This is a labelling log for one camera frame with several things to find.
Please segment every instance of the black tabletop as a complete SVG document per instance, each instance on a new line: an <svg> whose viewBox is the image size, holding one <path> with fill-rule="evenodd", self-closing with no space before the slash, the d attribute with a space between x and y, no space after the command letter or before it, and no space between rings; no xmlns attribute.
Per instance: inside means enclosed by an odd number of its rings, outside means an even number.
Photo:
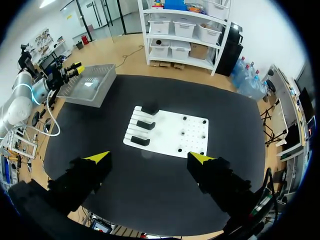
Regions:
<svg viewBox="0 0 320 240"><path fill-rule="evenodd" d="M209 119L207 155L228 160L237 175L252 182L252 191L261 186L265 144L254 100L212 86L134 75L118 75L100 108L64 104L57 118L61 134L49 140L45 171L56 179L74 158L111 151L111 173L83 204L91 212L162 236L222 230L229 216L201 193L186 158L123 144L134 107L151 102L164 111Z"/></svg>

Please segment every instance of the white pegboard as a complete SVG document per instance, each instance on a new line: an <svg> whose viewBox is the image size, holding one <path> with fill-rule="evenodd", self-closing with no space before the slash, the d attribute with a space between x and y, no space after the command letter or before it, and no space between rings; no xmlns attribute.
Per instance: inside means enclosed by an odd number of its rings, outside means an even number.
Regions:
<svg viewBox="0 0 320 240"><path fill-rule="evenodd" d="M134 108L123 143L135 148L154 153L187 158L188 152L207 154L209 120L206 118L184 115L159 110L154 116L141 111L141 106ZM136 126L137 121L152 124L152 130ZM131 142L135 136L150 139L148 146Z"/></svg>

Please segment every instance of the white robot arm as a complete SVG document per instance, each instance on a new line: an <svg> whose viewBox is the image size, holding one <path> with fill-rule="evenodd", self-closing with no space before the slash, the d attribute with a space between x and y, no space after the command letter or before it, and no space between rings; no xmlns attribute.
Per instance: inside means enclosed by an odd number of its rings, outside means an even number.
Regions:
<svg viewBox="0 0 320 240"><path fill-rule="evenodd" d="M11 97L0 107L0 141L15 125L28 119L34 107L42 104L46 99L48 105L49 93L55 91L54 97L56 97L62 85L67 84L70 78L79 75L77 68L80 66L80 62L67 68L53 63L49 78L43 77L34 85L33 78L26 69L20 72L15 79Z"/></svg>

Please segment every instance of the computer monitor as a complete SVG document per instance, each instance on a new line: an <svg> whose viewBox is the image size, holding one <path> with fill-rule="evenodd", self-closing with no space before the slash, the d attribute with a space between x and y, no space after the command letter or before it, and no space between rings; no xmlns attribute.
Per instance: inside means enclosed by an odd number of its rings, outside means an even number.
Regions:
<svg viewBox="0 0 320 240"><path fill-rule="evenodd" d="M305 115L306 122L308 123L315 115L315 110L312 107L311 99L306 88L301 91L299 100Z"/></svg>

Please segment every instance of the black handle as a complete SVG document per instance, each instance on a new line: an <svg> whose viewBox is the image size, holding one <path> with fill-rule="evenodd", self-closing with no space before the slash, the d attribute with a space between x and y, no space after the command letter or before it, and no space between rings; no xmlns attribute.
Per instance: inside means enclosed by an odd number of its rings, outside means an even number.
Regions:
<svg viewBox="0 0 320 240"><path fill-rule="evenodd" d="M95 15L96 21L98 22L98 25L100 27L100 22L99 22L99 19L98 19L98 16L97 16L97 12L96 12L96 9L95 9L95 4L94 4L93 1L91 2L91 4L92 4L92 7L93 7L93 11L94 11L94 15Z"/></svg>
<svg viewBox="0 0 320 240"><path fill-rule="evenodd" d="M143 128L143 129L152 130L152 129L155 128L156 123L153 122L153 123L149 124L149 123L146 123L146 122L144 122L144 121L138 120L138 122L136 123L136 125L137 125L138 127L140 127L140 128Z"/></svg>
<svg viewBox="0 0 320 240"><path fill-rule="evenodd" d="M106 24L109 27L109 21L108 21L108 17L107 17L107 13L106 13L106 9L104 8L105 4L104 4L104 0L100 0L101 1L101 5L102 5L102 10L103 10L103 14L106 20Z"/></svg>
<svg viewBox="0 0 320 240"><path fill-rule="evenodd" d="M154 116L159 112L159 106L155 102L151 104L145 104L144 106L142 106L141 112Z"/></svg>
<svg viewBox="0 0 320 240"><path fill-rule="evenodd" d="M39 118L42 119L42 117L45 115L45 113L46 113L46 110L43 109L42 112L40 113L40 117Z"/></svg>
<svg viewBox="0 0 320 240"><path fill-rule="evenodd" d="M148 146L150 144L150 139L144 140L136 136L131 137L131 142L135 144L139 144L141 146Z"/></svg>
<svg viewBox="0 0 320 240"><path fill-rule="evenodd" d="M111 14L110 14L110 10L109 10L109 6L108 6L108 3L107 3L107 0L104 0L104 2L105 2L106 10L108 11L108 14L109 14L110 23L113 26L114 23L112 22L112 18L111 18Z"/></svg>

